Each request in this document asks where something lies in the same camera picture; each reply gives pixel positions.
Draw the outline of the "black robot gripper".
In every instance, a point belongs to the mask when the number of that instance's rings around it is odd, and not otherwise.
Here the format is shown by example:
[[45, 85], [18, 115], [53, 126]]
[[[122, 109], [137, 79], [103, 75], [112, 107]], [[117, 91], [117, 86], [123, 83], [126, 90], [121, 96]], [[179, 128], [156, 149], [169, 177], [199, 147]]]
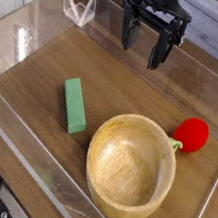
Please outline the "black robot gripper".
[[130, 49], [137, 40], [140, 20], [157, 31], [160, 36], [147, 63], [148, 69], [154, 70], [165, 62], [174, 45], [181, 45], [186, 27], [192, 21], [191, 15], [183, 9], [179, 0], [126, 1], [122, 46], [125, 50]]

